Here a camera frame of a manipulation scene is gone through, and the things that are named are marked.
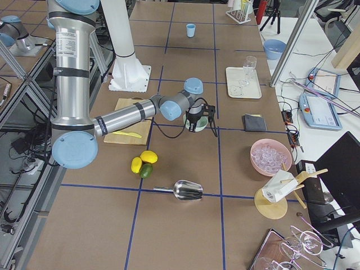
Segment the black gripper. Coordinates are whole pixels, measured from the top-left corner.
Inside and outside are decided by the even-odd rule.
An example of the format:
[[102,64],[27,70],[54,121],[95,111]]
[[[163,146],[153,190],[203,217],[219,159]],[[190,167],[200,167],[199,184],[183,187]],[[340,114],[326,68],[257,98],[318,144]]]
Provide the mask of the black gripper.
[[214,119],[215,106],[200,104],[192,107],[187,112],[187,124],[189,132],[196,132],[196,127],[206,127],[208,124],[214,136],[217,137],[217,126]]

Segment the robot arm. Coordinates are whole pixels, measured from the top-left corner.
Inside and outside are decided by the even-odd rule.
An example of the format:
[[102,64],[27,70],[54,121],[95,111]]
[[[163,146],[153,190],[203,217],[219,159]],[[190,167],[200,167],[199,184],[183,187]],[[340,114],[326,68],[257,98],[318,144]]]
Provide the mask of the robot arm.
[[103,116],[89,115],[89,51],[102,8],[115,54],[110,89],[146,92],[151,67],[142,65],[134,50],[124,1],[48,1],[48,21],[56,32],[57,117],[52,122],[52,156],[62,167],[86,167],[98,153],[97,137],[130,127],[161,113],[169,121],[186,118],[194,132],[206,116],[214,124],[215,107],[202,97],[203,83],[188,78],[174,96],[154,95]]
[[14,56],[35,57],[48,39],[30,35],[18,16],[8,15],[1,18],[1,42]]

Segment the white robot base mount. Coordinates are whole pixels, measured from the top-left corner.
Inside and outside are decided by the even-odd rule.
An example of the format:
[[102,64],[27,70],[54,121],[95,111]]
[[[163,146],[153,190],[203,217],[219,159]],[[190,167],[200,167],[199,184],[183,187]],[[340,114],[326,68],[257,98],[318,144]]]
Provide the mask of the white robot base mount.
[[115,52],[109,90],[146,92],[151,67],[136,57],[125,1],[102,1],[102,8]]

